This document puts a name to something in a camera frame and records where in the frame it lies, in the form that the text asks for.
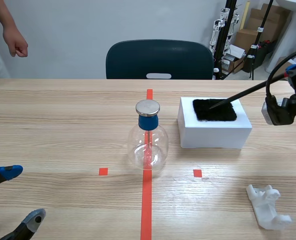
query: red tape line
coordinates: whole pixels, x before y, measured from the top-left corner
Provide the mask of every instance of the red tape line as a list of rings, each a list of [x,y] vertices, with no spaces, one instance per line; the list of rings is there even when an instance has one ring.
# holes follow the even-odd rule
[[[147,89],[147,99],[153,99],[153,90]],[[142,173],[142,202],[141,202],[141,231],[140,240],[152,240],[152,200],[153,200],[153,171],[151,169],[152,162],[152,145],[153,136],[149,131],[144,134],[144,143],[149,145],[149,149],[144,151],[143,170]]]

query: chair backrest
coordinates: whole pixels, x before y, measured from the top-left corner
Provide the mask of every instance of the chair backrest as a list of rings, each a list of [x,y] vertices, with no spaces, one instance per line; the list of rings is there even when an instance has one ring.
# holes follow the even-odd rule
[[[106,58],[107,79],[148,79],[147,74],[212,79],[214,58],[206,46],[191,41],[132,40],[111,47]]]

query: black sponge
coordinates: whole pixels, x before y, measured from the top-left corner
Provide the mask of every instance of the black sponge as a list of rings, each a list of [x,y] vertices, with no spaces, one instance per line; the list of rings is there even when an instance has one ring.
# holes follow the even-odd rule
[[[199,121],[235,121],[237,115],[231,103],[209,109],[223,99],[196,99],[193,101],[193,109]]]

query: clear glass bottle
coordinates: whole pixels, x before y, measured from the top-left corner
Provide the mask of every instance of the clear glass bottle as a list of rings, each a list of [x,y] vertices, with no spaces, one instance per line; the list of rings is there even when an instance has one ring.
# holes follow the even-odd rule
[[[138,168],[160,170],[168,155],[168,135],[159,125],[160,105],[154,100],[142,100],[136,105],[138,124],[129,133],[128,156]]]

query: metal lid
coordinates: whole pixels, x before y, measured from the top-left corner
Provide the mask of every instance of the metal lid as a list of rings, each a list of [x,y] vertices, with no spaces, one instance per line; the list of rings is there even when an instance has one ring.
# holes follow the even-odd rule
[[[136,104],[136,112],[143,117],[153,117],[160,111],[160,105],[154,100],[141,100]]]

